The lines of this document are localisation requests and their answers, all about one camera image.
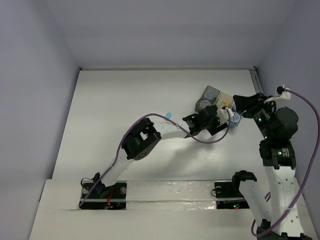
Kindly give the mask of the clear jar of paper clips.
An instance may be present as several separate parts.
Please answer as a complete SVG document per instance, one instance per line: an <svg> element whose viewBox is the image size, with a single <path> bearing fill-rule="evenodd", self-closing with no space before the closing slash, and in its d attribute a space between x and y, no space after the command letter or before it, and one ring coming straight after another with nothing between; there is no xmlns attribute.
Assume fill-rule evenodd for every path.
<svg viewBox="0 0 320 240"><path fill-rule="evenodd" d="M208 106L211 106L211 102L208 101L208 100L202 100L200 103L199 103L199 107L201 107L202 109L208 107Z"/></svg>

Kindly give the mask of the green highlighter pen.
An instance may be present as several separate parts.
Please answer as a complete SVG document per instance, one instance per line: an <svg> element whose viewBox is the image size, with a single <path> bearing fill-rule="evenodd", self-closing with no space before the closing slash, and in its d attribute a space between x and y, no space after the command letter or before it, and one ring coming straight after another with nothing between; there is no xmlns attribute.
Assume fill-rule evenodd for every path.
<svg viewBox="0 0 320 240"><path fill-rule="evenodd" d="M217 105L218 107L220 107L220 106L222 105L222 103L223 103L223 101L222 101L221 99L219 99L219 100L217 101L216 105Z"/></svg>

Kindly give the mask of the blue highlighter cap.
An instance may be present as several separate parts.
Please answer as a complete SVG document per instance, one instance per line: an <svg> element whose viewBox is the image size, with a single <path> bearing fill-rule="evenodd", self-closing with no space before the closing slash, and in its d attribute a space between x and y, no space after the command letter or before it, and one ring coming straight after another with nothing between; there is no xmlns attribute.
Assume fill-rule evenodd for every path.
<svg viewBox="0 0 320 240"><path fill-rule="evenodd" d="M165 115L166 118L170 119L172 117L172 113L171 112L168 112L166 115Z"/></svg>

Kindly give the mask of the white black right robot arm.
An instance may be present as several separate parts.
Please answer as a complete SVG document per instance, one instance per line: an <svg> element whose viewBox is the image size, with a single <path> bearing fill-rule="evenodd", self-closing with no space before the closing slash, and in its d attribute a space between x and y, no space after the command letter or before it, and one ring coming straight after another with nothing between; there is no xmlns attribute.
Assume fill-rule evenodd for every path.
<svg viewBox="0 0 320 240"><path fill-rule="evenodd" d="M298 131L299 117L288 107L277 108L276 98L257 93L234 95L236 112L254 120L263 140L259 153L269 184L265 195L252 172L238 171L232 177L230 190L246 200L254 216L258 240L308 240L301 225L295 191L296 156L291 143Z"/></svg>

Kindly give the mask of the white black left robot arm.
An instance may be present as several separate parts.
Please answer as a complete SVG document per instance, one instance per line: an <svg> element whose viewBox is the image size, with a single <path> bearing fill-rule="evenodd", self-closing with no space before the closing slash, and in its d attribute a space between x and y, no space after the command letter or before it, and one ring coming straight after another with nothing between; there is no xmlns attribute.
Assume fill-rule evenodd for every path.
<svg viewBox="0 0 320 240"><path fill-rule="evenodd" d="M192 138L203 144L213 144L218 140L200 140L196 136L208 131L211 136L226 130L234 114L228 107L207 106L200 112L188 115L178 122L157 113L149 113L138 119L124 134L115 158L106 170L93 177L91 188L97 196L104 198L110 194L111 187L119 176L134 161L147 157L155 146L164 140Z"/></svg>

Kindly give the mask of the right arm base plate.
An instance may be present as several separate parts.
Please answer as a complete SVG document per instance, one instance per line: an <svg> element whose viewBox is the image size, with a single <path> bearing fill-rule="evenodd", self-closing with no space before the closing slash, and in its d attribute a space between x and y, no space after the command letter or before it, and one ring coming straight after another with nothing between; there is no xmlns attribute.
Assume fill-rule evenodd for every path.
<svg viewBox="0 0 320 240"><path fill-rule="evenodd" d="M216 181L210 192L218 210L249 209L244 196L231 181Z"/></svg>

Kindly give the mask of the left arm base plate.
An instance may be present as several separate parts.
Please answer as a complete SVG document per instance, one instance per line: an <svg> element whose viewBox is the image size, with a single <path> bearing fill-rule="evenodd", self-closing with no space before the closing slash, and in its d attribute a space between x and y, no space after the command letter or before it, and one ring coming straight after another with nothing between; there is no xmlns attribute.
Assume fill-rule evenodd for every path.
<svg viewBox="0 0 320 240"><path fill-rule="evenodd" d="M81 184L81 197L79 208L82 210L125 210L127 201L127 182L116 182L115 185L102 188L101 192L93 189L87 199L82 203L88 195L89 190L94 185L93 180L83 178Z"/></svg>

